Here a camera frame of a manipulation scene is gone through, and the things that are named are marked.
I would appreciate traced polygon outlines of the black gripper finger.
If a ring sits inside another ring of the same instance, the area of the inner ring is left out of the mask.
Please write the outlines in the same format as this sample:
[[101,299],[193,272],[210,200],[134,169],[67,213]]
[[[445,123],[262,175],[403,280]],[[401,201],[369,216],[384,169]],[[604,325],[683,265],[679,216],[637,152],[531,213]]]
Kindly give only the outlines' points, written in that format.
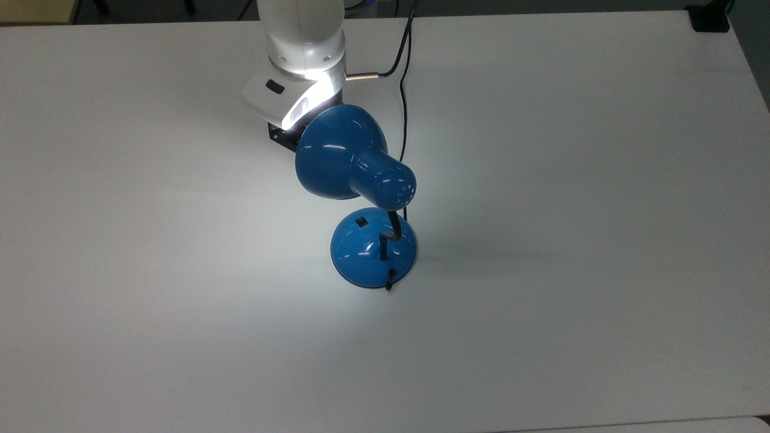
[[273,142],[289,151],[296,152],[301,139],[301,126],[294,125],[291,129],[281,129],[268,123],[268,135]]

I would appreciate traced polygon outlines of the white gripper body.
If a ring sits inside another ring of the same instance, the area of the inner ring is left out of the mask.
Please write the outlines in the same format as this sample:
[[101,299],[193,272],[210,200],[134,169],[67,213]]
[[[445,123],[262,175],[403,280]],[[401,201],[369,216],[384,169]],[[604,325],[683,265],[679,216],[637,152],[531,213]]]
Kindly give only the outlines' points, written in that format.
[[345,79],[342,66],[303,75],[262,66],[243,88],[242,101],[267,123],[291,131],[342,104]]

